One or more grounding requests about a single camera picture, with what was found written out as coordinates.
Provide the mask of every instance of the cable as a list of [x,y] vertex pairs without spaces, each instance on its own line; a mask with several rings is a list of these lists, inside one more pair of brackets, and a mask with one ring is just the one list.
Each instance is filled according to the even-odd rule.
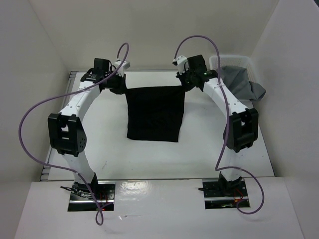
[[227,144],[227,141],[228,141],[228,136],[229,136],[229,128],[230,128],[230,123],[229,123],[229,107],[228,107],[228,101],[227,101],[227,97],[226,97],[226,94],[225,94],[225,91],[221,85],[221,81],[220,81],[220,55],[219,55],[219,51],[218,51],[218,48],[216,46],[216,44],[213,42],[213,40],[211,40],[209,37],[207,36],[203,36],[203,35],[193,35],[193,36],[189,36],[187,38],[185,38],[178,46],[176,52],[175,52],[175,56],[174,56],[174,59],[176,59],[176,56],[178,54],[178,51],[180,49],[180,47],[182,46],[182,44],[187,41],[188,39],[191,39],[191,38],[204,38],[206,40],[208,40],[215,48],[216,50],[216,54],[217,54],[217,78],[218,78],[218,84],[220,85],[220,90],[223,94],[223,97],[224,97],[224,100],[225,100],[225,105],[226,105],[226,118],[227,118],[227,122],[226,122],[226,133],[225,133],[225,139],[224,139],[224,143],[223,143],[223,146],[221,148],[221,151],[220,151],[220,154],[219,154],[219,157],[218,157],[218,160],[217,160],[217,163],[216,163],[216,166],[215,166],[215,171],[221,171],[221,170],[224,170],[224,169],[237,169],[237,170],[240,170],[240,171],[243,171],[245,173],[248,173],[255,181],[256,183],[258,184],[259,188],[260,188],[260,191],[261,191],[261,194],[262,194],[262,202],[260,204],[260,206],[252,211],[252,212],[244,212],[242,211],[241,209],[239,209],[239,204],[243,201],[246,201],[246,200],[242,200],[240,202],[238,202],[236,204],[236,208],[238,211],[240,211],[241,213],[243,214],[246,214],[246,215],[250,215],[250,214],[254,214],[258,211],[260,211],[260,209],[263,207],[264,205],[264,202],[265,202],[265,193],[264,193],[264,189],[263,187],[261,186],[261,184],[259,183],[258,179],[250,172],[248,172],[247,170],[245,169],[242,169],[242,168],[239,168],[239,167],[234,167],[234,166],[227,166],[227,167],[222,167],[222,168],[218,168],[219,167],[219,164],[220,164],[220,161],[224,155],[224,151],[225,151],[225,148],[226,148],[226,144]]
[[[25,152],[31,159],[33,159],[35,162],[37,162],[37,163],[39,163],[39,164],[42,164],[43,166],[48,166],[48,167],[52,167],[52,168],[60,168],[60,169],[64,169],[64,170],[68,170],[68,171],[70,171],[70,172],[76,173],[76,174],[82,179],[82,181],[84,182],[85,186],[87,187],[87,189],[88,189],[89,192],[91,193],[92,198],[93,198],[93,201],[94,201],[94,203],[96,204],[96,206],[97,206],[97,208],[98,208],[98,212],[97,212],[97,214],[96,214],[96,216],[95,216],[95,222],[96,222],[96,224],[99,225],[99,226],[101,226],[101,225],[103,224],[103,222],[104,222],[103,211],[102,211],[102,208],[101,208],[101,206],[99,205],[98,201],[96,200],[96,197],[95,197],[95,195],[94,195],[94,193],[93,193],[91,187],[90,187],[89,184],[86,182],[86,180],[84,179],[84,177],[83,177],[79,172],[77,172],[77,171],[74,170],[74,169],[66,168],[66,167],[62,167],[62,166],[57,166],[57,165],[53,165],[53,164],[49,164],[49,163],[44,163],[44,162],[40,161],[39,159],[35,158],[35,157],[27,150],[27,148],[26,148],[25,145],[24,145],[24,142],[23,142],[23,140],[22,140],[22,126],[23,126],[23,123],[24,123],[24,121],[25,121],[25,118],[29,115],[29,113],[30,113],[32,110],[34,110],[36,107],[38,107],[39,105],[41,105],[41,104],[43,104],[43,103],[45,103],[45,102],[48,102],[48,101],[57,99],[57,98],[61,98],[61,97],[65,97],[65,96],[71,96],[71,95],[75,95],[75,94],[78,94],[78,93],[80,93],[80,92],[86,91],[86,90],[88,90],[88,89],[90,89],[90,88],[93,88],[93,87],[95,87],[95,86],[97,86],[97,85],[103,83],[103,82],[106,82],[109,78],[111,78],[112,76],[114,76],[114,75],[117,73],[117,71],[121,68],[121,66],[123,65],[124,61],[126,60],[126,57],[127,57],[128,53],[129,53],[130,46],[129,46],[128,43],[123,43],[123,44],[121,45],[121,47],[120,47],[119,52],[121,51],[121,49],[122,49],[123,46],[125,46],[125,45],[126,45],[127,49],[126,49],[126,52],[125,52],[125,55],[124,55],[124,57],[123,57],[122,62],[121,62],[120,65],[116,68],[116,70],[115,70],[114,72],[112,72],[109,76],[107,76],[106,78],[104,78],[102,81],[100,81],[100,82],[98,82],[98,83],[96,83],[96,84],[93,84],[93,85],[91,85],[91,86],[89,86],[89,87],[87,87],[87,88],[84,88],[84,89],[82,89],[82,90],[80,90],[80,91],[74,91],[74,92],[70,92],[70,93],[67,93],[67,94],[64,94],[64,95],[54,96],[54,97],[50,97],[50,98],[48,98],[48,99],[46,99],[46,100],[40,101],[39,103],[35,104],[34,106],[32,106],[30,109],[27,110],[27,112],[24,114],[24,116],[23,116],[22,119],[21,119],[21,122],[20,122],[20,124],[19,124],[19,130],[18,130],[18,135],[19,135],[20,144],[21,144],[21,146],[22,146],[24,152]],[[101,215],[101,222],[98,221],[98,215],[99,215],[99,214]]]

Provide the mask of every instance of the purple cable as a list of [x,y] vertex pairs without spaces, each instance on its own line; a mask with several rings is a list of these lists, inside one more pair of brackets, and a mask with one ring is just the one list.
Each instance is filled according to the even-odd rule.
[[[203,36],[203,35],[193,35],[193,36],[189,36],[187,38],[185,38],[178,46],[176,52],[175,52],[175,56],[174,56],[174,59],[176,59],[177,57],[177,54],[178,54],[178,51],[180,49],[180,47],[182,46],[182,44],[187,41],[188,39],[191,39],[191,38],[204,38],[206,40],[208,40],[211,44],[213,44],[215,50],[216,50],[216,53],[217,53],[217,77],[218,77],[218,83],[221,84],[220,82],[220,55],[219,55],[219,51],[218,51],[218,48],[216,46],[216,44],[210,39],[208,38],[207,36]],[[240,170],[240,171],[243,171],[245,173],[248,173],[255,181],[256,183],[258,184],[258,186],[260,187],[260,191],[261,191],[261,194],[262,194],[262,201],[261,201],[261,204],[260,206],[252,211],[252,212],[244,212],[242,211],[241,209],[239,209],[239,204],[242,203],[244,200],[241,200],[239,201],[237,204],[236,204],[236,208],[238,209],[238,211],[240,211],[241,213],[243,214],[247,214],[247,215],[250,215],[250,214],[254,214],[258,211],[260,211],[260,209],[263,207],[264,205],[264,202],[265,202],[265,193],[264,193],[264,189],[263,187],[261,186],[260,182],[258,181],[258,179],[250,172],[248,172],[247,170],[245,169],[242,169],[242,168],[239,168],[239,167],[234,167],[234,166],[227,166],[227,167],[222,167],[222,168],[218,168],[219,167],[219,164],[220,164],[220,161],[224,155],[224,151],[225,151],[225,148],[226,148],[226,144],[227,144],[227,141],[228,141],[228,136],[229,136],[229,127],[230,127],[230,123],[229,123],[229,107],[228,107],[228,101],[227,101],[227,97],[226,97],[226,94],[225,94],[225,91],[223,89],[223,87],[220,85],[220,90],[223,94],[223,97],[225,99],[225,105],[226,105],[226,118],[227,118],[227,122],[226,122],[226,133],[225,133],[225,139],[224,139],[224,143],[223,143],[223,146],[221,148],[221,151],[220,151],[220,154],[219,154],[219,157],[218,157],[218,160],[217,160],[217,163],[216,163],[216,166],[215,166],[215,171],[221,171],[221,170],[224,170],[224,169],[237,169],[237,170]]]
[[[126,45],[127,49],[126,49],[126,52],[125,52],[125,55],[124,55],[124,58],[123,58],[122,62],[121,62],[120,65],[115,69],[115,71],[112,72],[109,76],[107,76],[106,78],[104,78],[102,81],[100,81],[100,82],[98,82],[98,83],[96,83],[96,84],[93,84],[93,85],[91,85],[91,86],[89,86],[89,87],[87,87],[87,88],[84,88],[84,89],[82,89],[82,90],[80,90],[80,91],[74,91],[74,92],[71,92],[71,93],[67,93],[67,94],[64,94],[64,95],[51,97],[51,98],[48,98],[48,99],[46,99],[46,100],[40,101],[39,103],[35,104],[35,105],[32,106],[30,109],[28,109],[28,111],[24,114],[24,116],[22,117],[21,122],[20,122],[20,124],[19,124],[19,130],[18,130],[20,144],[21,144],[23,150],[25,151],[25,153],[26,153],[31,159],[33,159],[35,162],[37,162],[37,163],[39,163],[39,164],[42,164],[42,165],[44,165],[44,166],[48,166],[48,167],[52,167],[52,168],[60,168],[60,169],[64,169],[64,170],[68,170],[68,171],[70,171],[70,172],[76,173],[76,174],[83,180],[85,186],[87,187],[87,189],[89,190],[89,192],[90,192],[91,195],[92,195],[92,198],[93,198],[94,203],[96,204],[96,206],[97,206],[97,208],[98,208],[98,212],[97,212],[97,214],[96,214],[96,216],[95,216],[95,222],[96,222],[96,224],[99,225],[99,226],[101,226],[101,225],[103,224],[103,222],[104,222],[102,207],[99,205],[98,201],[96,200],[96,197],[94,196],[94,193],[93,193],[91,187],[90,187],[89,184],[86,182],[86,180],[83,178],[83,176],[82,176],[78,171],[76,171],[76,170],[74,170],[74,169],[66,168],[66,167],[61,167],[61,166],[57,166],[57,165],[52,165],[52,164],[48,164],[48,163],[44,163],[44,162],[38,160],[37,158],[35,158],[35,157],[26,149],[26,147],[25,147],[25,145],[24,145],[24,142],[23,142],[23,140],[22,140],[22,133],[21,133],[21,132],[22,132],[22,125],[23,125],[23,122],[24,122],[25,118],[28,116],[28,114],[29,114],[32,110],[34,110],[36,107],[38,107],[39,105],[41,105],[41,104],[43,104],[43,103],[45,103],[45,102],[48,102],[48,101],[57,99],[57,98],[61,98],[61,97],[65,97],[65,96],[71,96],[71,95],[75,95],[75,94],[78,94],[78,93],[80,93],[80,92],[86,91],[86,90],[88,90],[88,89],[90,89],[90,88],[92,88],[92,87],[95,87],[95,86],[97,86],[97,85],[103,83],[103,82],[106,82],[109,78],[111,78],[112,76],[114,76],[114,75],[117,73],[117,71],[120,69],[120,67],[123,65],[124,61],[126,60],[126,57],[127,57],[128,53],[129,53],[129,48],[130,48],[130,46],[129,46],[128,43],[123,43],[122,46],[120,47],[119,52],[121,51],[121,49],[122,49],[123,46],[125,46],[125,45]],[[101,222],[98,221],[98,214],[101,215]]]

